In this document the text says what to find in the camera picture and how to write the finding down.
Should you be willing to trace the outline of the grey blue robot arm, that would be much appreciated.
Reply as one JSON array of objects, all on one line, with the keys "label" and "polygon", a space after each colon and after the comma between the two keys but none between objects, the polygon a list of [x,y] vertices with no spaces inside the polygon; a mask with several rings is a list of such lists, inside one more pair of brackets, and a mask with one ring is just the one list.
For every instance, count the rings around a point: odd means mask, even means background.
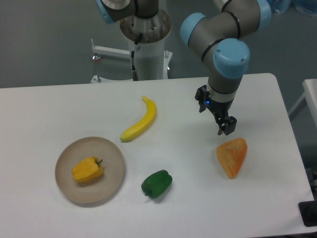
[{"label": "grey blue robot arm", "polygon": [[[228,135],[237,123],[228,111],[250,60],[249,48],[241,38],[267,26],[271,10],[265,0],[218,0],[216,4],[220,13],[214,17],[189,15],[181,24],[180,36],[210,72],[208,83],[195,95],[200,112],[209,110],[218,124],[218,134]],[[98,0],[96,5],[106,23],[119,22],[132,44],[133,80],[147,80],[155,67],[140,62],[140,49],[166,38],[171,29],[169,16],[156,0]]]}]

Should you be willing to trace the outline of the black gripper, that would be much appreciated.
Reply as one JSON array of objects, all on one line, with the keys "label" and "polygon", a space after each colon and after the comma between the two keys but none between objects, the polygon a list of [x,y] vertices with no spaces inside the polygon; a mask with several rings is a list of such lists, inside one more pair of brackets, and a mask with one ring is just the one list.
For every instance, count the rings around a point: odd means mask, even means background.
[{"label": "black gripper", "polygon": [[228,110],[232,105],[233,100],[228,102],[217,102],[212,99],[208,100],[207,108],[213,114],[216,123],[219,126],[218,135],[229,135],[235,131],[237,119],[228,115]]}]

